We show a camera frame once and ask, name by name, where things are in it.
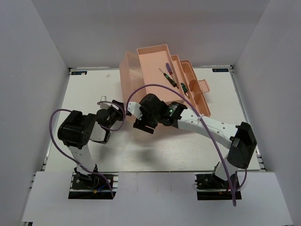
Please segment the green stubby screwdriver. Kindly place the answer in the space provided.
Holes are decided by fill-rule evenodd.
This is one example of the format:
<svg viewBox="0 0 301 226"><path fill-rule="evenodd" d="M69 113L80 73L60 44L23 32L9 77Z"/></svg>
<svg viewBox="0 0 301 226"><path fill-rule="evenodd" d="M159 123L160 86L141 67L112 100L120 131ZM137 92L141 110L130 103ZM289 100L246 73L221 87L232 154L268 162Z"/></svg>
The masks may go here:
<svg viewBox="0 0 301 226"><path fill-rule="evenodd" d="M188 90L183 82L181 82L181 87L183 89L184 94L189 98Z"/></svg>

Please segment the pink plastic toolbox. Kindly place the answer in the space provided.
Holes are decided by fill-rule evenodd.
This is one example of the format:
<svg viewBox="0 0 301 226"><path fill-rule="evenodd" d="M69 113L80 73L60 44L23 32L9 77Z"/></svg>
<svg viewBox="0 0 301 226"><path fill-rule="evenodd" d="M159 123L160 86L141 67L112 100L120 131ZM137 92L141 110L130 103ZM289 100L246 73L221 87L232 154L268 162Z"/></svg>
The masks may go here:
<svg viewBox="0 0 301 226"><path fill-rule="evenodd" d="M173 75L166 69L169 63ZM173 87L159 68L172 78L177 87ZM171 55L166 44L139 48L137 51L126 51L119 64L121 90L124 102L140 102L147 94L155 94L166 104L185 101L180 93L196 110L207 117L211 116L205 93L210 88L206 80L199 80L189 60L180 60L178 55ZM181 87L183 82L188 90L189 98Z"/></svg>

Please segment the blue handled screwdriver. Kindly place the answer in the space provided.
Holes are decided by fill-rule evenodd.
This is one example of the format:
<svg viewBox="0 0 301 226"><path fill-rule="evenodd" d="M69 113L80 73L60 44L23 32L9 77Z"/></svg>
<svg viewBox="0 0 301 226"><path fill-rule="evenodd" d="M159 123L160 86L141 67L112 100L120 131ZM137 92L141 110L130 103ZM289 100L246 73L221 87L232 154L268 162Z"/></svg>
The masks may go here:
<svg viewBox="0 0 301 226"><path fill-rule="evenodd" d="M166 63L166 69L170 75L173 75L173 71L169 63Z"/></svg>

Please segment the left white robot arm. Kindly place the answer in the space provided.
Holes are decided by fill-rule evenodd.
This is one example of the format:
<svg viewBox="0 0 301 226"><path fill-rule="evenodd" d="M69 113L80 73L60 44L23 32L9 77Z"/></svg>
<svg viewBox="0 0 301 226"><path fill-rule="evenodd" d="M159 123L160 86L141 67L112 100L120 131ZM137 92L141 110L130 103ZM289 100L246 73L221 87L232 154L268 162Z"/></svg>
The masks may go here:
<svg viewBox="0 0 301 226"><path fill-rule="evenodd" d="M90 188L99 184L98 168L92 160L88 142L106 144L109 141L112 126L125 119L124 104L116 100L98 103L100 110L96 114L84 115L73 110L58 129L58 139L71 151L76 161L76 174Z"/></svg>

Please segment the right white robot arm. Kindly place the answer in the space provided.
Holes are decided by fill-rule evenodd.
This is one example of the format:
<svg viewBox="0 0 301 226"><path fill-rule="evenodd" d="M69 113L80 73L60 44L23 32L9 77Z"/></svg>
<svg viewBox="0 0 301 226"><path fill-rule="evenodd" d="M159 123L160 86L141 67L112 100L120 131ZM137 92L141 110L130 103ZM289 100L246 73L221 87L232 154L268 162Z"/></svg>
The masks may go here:
<svg viewBox="0 0 301 226"><path fill-rule="evenodd" d="M252 127L246 122L240 125L227 124L206 116L198 116L191 108L172 102L152 103L130 102L127 111L136 121L134 128L153 133L158 124L176 129L195 132L213 140L215 145L221 144L228 149L226 156L217 164L212 181L216 187L222 188L229 183L237 170L246 170L257 146Z"/></svg>

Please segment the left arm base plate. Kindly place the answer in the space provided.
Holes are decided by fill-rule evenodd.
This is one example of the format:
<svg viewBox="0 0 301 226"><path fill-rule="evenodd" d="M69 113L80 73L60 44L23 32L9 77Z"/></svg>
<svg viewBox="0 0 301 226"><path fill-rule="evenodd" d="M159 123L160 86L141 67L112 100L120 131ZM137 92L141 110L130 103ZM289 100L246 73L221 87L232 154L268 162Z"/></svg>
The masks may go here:
<svg viewBox="0 0 301 226"><path fill-rule="evenodd" d="M69 200L112 200L118 188L118 174L104 174L111 189L105 179L101 176L92 175L90 178L85 175L73 172L68 194Z"/></svg>

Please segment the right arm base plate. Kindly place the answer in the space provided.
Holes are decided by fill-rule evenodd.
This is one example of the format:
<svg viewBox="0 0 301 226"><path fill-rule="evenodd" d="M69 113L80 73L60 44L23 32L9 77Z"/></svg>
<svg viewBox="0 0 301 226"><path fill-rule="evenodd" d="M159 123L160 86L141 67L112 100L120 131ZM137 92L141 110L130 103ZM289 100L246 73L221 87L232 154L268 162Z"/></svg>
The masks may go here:
<svg viewBox="0 0 301 226"><path fill-rule="evenodd" d="M212 174L196 174L195 183L198 201L232 200L228 181L224 181Z"/></svg>

